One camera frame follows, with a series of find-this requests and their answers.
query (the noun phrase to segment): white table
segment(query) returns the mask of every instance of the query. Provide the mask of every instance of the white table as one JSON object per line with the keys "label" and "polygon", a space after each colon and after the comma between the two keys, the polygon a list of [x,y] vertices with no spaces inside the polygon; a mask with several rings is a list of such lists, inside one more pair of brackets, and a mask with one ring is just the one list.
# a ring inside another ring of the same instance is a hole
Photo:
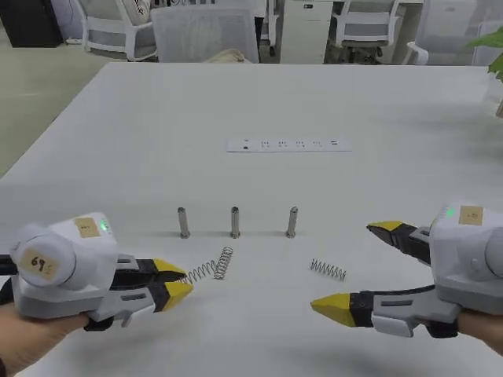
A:
{"label": "white table", "polygon": [[[1,245],[26,222],[102,210],[139,258],[190,269],[227,244],[234,256],[225,281],[202,280],[170,312],[77,332],[21,376],[501,375],[476,340],[345,328],[309,305],[432,282],[371,221],[424,225],[458,197],[503,209],[501,131],[478,113],[486,83],[484,68],[107,65],[0,181]],[[225,140],[243,136],[344,136],[354,151],[227,154]],[[228,237],[232,205],[239,240]],[[312,258],[347,281],[312,273]]]}

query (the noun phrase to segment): coil spring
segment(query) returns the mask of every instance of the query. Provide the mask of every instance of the coil spring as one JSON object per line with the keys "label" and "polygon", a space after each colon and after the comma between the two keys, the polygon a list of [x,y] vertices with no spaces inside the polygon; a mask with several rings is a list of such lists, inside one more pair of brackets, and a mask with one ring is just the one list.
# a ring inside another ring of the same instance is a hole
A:
{"label": "coil spring", "polygon": [[216,267],[217,264],[215,261],[206,262],[203,265],[197,267],[196,269],[190,271],[187,274],[187,277],[180,279],[180,281],[185,284],[194,284],[198,280],[201,280],[204,277],[210,276],[212,273],[215,273]]}
{"label": "coil spring", "polygon": [[226,276],[227,268],[229,267],[230,259],[233,256],[233,248],[230,246],[225,246],[222,249],[220,258],[218,258],[217,266],[215,268],[215,275],[213,276],[217,280],[223,280]]}
{"label": "coil spring", "polygon": [[330,265],[329,263],[318,261],[317,259],[314,258],[311,261],[310,268],[311,270],[316,271],[317,273],[328,275],[330,277],[334,277],[342,281],[346,279],[346,270],[342,270],[340,267],[336,265]]}

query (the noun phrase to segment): white cabinet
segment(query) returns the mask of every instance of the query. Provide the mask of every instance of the white cabinet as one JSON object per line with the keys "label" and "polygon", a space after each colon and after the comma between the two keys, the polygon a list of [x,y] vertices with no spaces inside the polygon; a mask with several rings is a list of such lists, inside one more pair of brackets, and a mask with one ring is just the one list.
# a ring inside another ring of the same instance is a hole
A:
{"label": "white cabinet", "polygon": [[286,0],[281,31],[282,64],[323,64],[333,2]]}

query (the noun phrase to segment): power strip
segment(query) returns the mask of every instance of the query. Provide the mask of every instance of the power strip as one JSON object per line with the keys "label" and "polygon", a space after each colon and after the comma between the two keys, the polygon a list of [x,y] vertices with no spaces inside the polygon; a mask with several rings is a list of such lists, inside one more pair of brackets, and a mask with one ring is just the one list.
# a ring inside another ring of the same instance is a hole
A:
{"label": "power strip", "polygon": [[234,139],[226,142],[227,152],[351,152],[340,139]]}

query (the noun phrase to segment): office chair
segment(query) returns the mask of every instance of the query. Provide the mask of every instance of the office chair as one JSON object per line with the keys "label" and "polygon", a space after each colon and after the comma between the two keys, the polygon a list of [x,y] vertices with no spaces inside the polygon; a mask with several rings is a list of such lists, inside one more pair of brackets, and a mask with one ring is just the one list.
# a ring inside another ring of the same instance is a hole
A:
{"label": "office chair", "polygon": [[237,49],[252,63],[259,62],[252,11],[216,3],[152,11],[160,63],[203,62],[226,49]]}
{"label": "office chair", "polygon": [[73,0],[82,17],[83,42],[92,49],[125,53],[129,61],[156,55],[150,0]]}
{"label": "office chair", "polygon": [[340,14],[332,14],[337,22],[335,47],[350,51],[350,63],[356,49],[373,49],[382,56],[381,47],[395,41],[398,5],[398,0],[346,0]]}

